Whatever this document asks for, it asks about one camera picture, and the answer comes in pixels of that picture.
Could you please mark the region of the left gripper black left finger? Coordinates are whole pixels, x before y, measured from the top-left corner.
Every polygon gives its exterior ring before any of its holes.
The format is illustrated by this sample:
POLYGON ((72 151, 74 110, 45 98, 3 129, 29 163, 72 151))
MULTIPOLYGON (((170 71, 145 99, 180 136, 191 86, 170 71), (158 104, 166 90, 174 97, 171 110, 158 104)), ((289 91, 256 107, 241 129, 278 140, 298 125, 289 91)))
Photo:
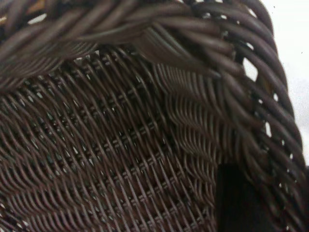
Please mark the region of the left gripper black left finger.
POLYGON ((255 186, 233 164, 220 164, 216 181, 218 232, 284 232, 280 209, 265 186, 255 186))

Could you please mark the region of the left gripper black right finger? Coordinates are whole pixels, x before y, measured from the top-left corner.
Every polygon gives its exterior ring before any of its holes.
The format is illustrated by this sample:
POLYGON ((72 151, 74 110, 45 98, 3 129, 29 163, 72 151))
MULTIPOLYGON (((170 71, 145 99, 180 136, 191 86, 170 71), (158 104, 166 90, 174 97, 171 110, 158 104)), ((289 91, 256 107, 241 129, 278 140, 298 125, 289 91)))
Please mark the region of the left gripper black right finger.
POLYGON ((309 166, 305 169, 305 232, 309 231, 309 166))

